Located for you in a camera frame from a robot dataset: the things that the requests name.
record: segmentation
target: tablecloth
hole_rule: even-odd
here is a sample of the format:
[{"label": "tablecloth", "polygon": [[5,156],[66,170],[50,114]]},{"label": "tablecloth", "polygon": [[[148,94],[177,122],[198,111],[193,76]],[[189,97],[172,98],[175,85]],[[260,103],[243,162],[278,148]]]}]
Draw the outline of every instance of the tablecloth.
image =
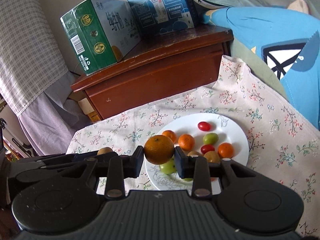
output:
[{"label": "tablecloth", "polygon": [[[125,111],[79,130],[67,153],[111,147],[118,154],[130,155],[164,125],[193,113],[220,114],[221,125],[229,118],[234,120],[247,135],[250,150],[247,166],[297,192],[304,202],[298,233],[320,235],[317,195],[320,132],[252,75],[239,58],[222,57],[215,84]],[[101,194],[105,183],[106,178],[101,178],[98,186]],[[137,179],[125,179],[125,189],[155,190],[144,164]]]}]

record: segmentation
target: wooden drawer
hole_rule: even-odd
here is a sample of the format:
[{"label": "wooden drawer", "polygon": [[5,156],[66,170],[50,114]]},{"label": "wooden drawer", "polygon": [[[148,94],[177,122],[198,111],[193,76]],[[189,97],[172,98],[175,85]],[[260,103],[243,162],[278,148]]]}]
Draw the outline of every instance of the wooden drawer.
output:
[{"label": "wooden drawer", "polygon": [[218,78],[222,43],[132,69],[85,91],[103,119],[211,83]]}]

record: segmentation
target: cherry tomato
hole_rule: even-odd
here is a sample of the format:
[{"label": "cherry tomato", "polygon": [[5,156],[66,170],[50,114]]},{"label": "cherry tomato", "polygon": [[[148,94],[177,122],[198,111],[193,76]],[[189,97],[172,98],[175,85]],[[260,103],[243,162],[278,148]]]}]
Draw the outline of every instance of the cherry tomato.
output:
[{"label": "cherry tomato", "polygon": [[207,152],[210,152],[210,151],[214,151],[214,147],[211,145],[211,144],[206,144],[206,145],[203,145],[200,149],[200,151],[203,153],[203,154],[206,154]]},{"label": "cherry tomato", "polygon": [[198,123],[198,128],[201,131],[207,132],[207,131],[210,131],[211,125],[208,122],[200,122],[200,123]]}]

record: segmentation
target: milk carton box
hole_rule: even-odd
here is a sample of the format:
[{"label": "milk carton box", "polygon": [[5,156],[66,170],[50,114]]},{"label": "milk carton box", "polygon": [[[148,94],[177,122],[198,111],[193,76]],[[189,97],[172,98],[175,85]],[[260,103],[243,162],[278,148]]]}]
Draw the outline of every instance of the milk carton box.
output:
[{"label": "milk carton box", "polygon": [[128,0],[142,36],[194,28],[198,14],[192,0]]},{"label": "milk carton box", "polygon": [[60,20],[87,75],[119,62],[141,40],[125,1],[85,0]]}]

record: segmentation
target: metal rivet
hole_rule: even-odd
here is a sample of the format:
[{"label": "metal rivet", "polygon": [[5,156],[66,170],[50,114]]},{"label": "metal rivet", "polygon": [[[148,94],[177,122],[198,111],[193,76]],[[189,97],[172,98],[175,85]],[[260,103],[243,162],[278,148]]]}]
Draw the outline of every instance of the metal rivet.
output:
[{"label": "metal rivet", "polygon": [[122,191],[119,189],[110,189],[107,192],[107,196],[111,198],[117,198],[122,196]]},{"label": "metal rivet", "polygon": [[197,197],[206,197],[206,196],[210,195],[210,191],[205,188],[198,188],[195,190],[195,195]]}]

